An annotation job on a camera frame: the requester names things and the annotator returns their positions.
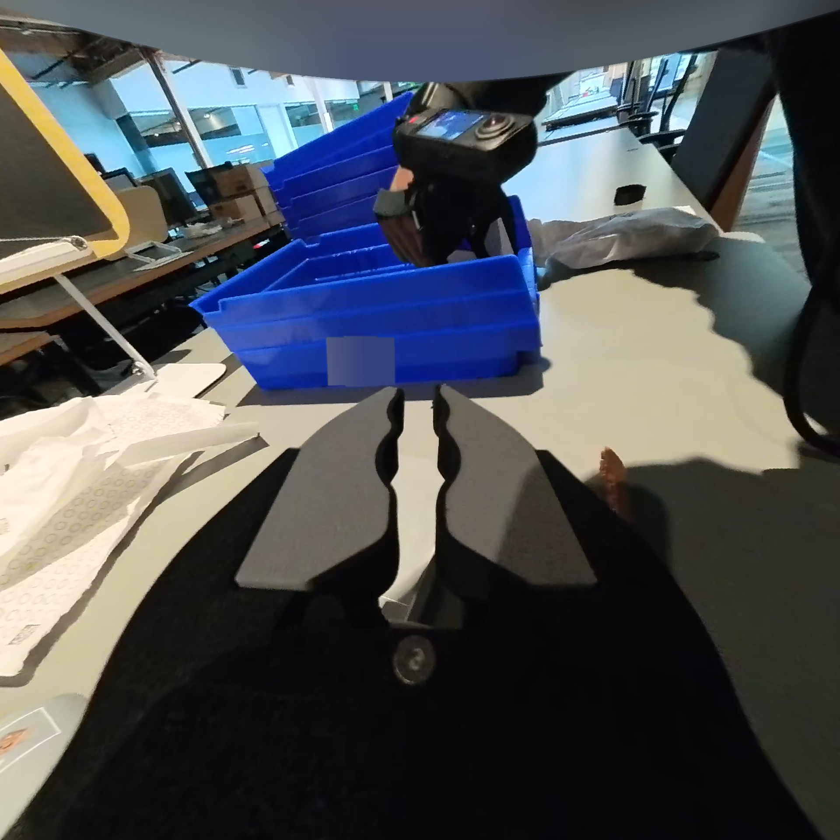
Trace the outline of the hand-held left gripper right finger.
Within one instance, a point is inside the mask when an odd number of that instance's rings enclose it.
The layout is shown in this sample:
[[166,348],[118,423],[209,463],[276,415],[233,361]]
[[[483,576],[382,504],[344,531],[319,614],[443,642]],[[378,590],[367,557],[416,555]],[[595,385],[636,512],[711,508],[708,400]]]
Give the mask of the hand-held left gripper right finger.
[[537,451],[450,385],[434,404],[437,572],[454,592],[592,587],[595,573]]

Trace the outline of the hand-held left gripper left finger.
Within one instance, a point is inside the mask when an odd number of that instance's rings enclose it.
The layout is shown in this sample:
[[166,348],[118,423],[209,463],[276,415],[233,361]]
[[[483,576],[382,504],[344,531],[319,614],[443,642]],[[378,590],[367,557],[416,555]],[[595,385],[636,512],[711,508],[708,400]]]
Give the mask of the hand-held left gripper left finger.
[[241,563],[239,587],[283,592],[384,592],[400,549],[397,443],[405,396],[387,386],[300,447]]

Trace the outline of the brown toy piece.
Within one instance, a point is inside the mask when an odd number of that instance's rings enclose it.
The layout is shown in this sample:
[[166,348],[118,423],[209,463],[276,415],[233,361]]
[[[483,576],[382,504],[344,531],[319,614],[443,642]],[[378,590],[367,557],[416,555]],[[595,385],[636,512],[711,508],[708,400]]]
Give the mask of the brown toy piece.
[[634,522],[627,468],[609,447],[604,447],[600,454],[596,488],[600,498],[619,518],[630,524]]

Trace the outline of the blue plastic bin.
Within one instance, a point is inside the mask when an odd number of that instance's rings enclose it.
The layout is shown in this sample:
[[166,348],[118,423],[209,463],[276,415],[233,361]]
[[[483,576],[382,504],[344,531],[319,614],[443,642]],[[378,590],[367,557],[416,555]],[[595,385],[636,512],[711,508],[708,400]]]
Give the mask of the blue plastic bin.
[[520,318],[467,329],[342,336],[276,348],[234,350],[266,390],[449,382],[517,372],[539,350],[539,321]]
[[516,255],[467,259],[420,269],[400,261],[377,224],[296,239],[192,307],[205,324],[222,328],[252,322],[332,316],[347,312],[430,308],[449,319],[457,305],[486,309],[479,320],[538,315],[531,238],[518,196],[509,196]]

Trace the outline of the grey desk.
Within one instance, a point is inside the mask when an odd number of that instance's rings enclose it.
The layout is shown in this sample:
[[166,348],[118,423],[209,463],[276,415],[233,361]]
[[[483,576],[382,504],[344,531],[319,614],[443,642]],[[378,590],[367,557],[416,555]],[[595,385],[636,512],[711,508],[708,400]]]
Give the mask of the grey desk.
[[[758,237],[719,257],[607,268],[541,295],[543,367],[457,383],[578,477],[614,449],[661,504],[675,577],[759,720],[771,690],[813,700],[838,663],[838,467],[800,448],[775,377],[806,284]],[[208,451],[138,523],[90,605],[34,674],[2,686],[2,718],[89,696],[141,597],[177,550],[284,449],[351,401],[262,392],[207,330],[164,357],[227,367],[208,397],[266,446]]]

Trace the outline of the dark desk divider panel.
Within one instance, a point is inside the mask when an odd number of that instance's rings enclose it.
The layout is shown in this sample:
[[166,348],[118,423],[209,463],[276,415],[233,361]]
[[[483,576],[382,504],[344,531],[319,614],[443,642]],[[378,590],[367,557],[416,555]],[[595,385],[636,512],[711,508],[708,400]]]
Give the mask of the dark desk divider panel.
[[739,217],[775,99],[764,53],[719,49],[670,164],[722,231]]

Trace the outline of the wooden background desk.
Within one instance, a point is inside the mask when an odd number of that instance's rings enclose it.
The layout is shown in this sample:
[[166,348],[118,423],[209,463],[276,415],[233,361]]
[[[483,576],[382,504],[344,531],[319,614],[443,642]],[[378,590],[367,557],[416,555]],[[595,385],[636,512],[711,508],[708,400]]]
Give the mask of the wooden background desk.
[[[108,266],[85,269],[72,277],[73,285],[96,305],[153,284],[170,280],[178,274],[193,272],[210,265],[223,272],[223,259],[229,256],[251,256],[255,244],[285,231],[280,216],[273,213],[261,220],[226,229],[221,234],[200,240],[194,251],[184,257],[146,270],[134,270],[127,258]],[[48,328],[81,312],[81,306],[55,280],[41,281],[34,290],[8,292],[2,295],[1,330],[3,332],[46,331]]]

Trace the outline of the person's right hand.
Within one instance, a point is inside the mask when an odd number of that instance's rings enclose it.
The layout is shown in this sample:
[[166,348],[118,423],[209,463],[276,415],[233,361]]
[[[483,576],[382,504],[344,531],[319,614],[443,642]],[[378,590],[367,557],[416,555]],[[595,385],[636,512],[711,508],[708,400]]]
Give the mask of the person's right hand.
[[428,252],[422,227],[415,217],[413,183],[414,174],[399,165],[389,187],[377,193],[373,212],[395,256],[404,263],[427,268],[435,262]]

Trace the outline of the stack of blue bins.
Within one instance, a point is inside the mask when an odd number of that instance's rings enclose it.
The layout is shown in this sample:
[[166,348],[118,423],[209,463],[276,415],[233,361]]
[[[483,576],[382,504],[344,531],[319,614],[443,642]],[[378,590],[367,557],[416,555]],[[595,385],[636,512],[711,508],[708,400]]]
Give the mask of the stack of blue bins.
[[392,134],[411,91],[275,159],[263,168],[291,240],[373,224],[373,205],[398,161]]

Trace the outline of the crumpled clear plastic bag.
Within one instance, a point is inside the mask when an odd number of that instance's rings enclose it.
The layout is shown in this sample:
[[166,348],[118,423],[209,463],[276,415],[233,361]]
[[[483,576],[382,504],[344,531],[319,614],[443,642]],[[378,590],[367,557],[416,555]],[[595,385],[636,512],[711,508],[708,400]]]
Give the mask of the crumpled clear plastic bag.
[[721,234],[688,206],[643,208],[584,222],[530,219],[527,225],[536,263],[569,270],[694,255]]

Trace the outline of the black office chair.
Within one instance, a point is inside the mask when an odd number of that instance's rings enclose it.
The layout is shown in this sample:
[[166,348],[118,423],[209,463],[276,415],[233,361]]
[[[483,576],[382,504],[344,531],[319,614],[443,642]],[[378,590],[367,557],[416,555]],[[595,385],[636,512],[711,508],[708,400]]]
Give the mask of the black office chair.
[[638,139],[670,132],[677,101],[697,67],[697,53],[674,53],[627,63],[616,118]]

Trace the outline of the cardboard boxes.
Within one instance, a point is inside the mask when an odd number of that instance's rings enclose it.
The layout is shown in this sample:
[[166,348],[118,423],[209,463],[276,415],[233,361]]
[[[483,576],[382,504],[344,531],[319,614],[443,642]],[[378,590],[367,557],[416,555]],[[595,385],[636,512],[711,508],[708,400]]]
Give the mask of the cardboard boxes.
[[255,164],[226,162],[185,175],[216,222],[246,224],[268,217],[286,222],[265,173]]

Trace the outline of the crumpled white paper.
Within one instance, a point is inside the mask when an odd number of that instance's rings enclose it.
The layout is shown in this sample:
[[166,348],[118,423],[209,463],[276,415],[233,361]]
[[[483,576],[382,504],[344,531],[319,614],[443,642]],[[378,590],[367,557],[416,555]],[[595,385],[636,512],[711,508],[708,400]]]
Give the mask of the crumpled white paper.
[[2,679],[22,674],[185,461],[258,437],[224,416],[195,398],[141,394],[2,421]]

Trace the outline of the grey instruction booklet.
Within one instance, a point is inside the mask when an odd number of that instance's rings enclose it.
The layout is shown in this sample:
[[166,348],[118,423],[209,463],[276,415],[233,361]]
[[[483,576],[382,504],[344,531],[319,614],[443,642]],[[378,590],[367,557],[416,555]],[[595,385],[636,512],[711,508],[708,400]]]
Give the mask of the grey instruction booklet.
[[2,720],[2,797],[36,791],[49,777],[75,736],[88,698],[54,696]]

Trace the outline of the glass wall windows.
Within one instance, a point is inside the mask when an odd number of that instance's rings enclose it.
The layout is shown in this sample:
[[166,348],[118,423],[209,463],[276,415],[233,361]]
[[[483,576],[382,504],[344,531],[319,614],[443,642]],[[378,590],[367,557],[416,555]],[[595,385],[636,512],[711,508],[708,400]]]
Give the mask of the glass wall windows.
[[[93,81],[83,79],[76,59],[9,56],[78,150],[105,171],[137,176],[172,169],[183,178],[201,166],[146,59]],[[272,162],[387,98],[377,81],[279,76],[186,59],[167,59],[164,66],[210,165]]]

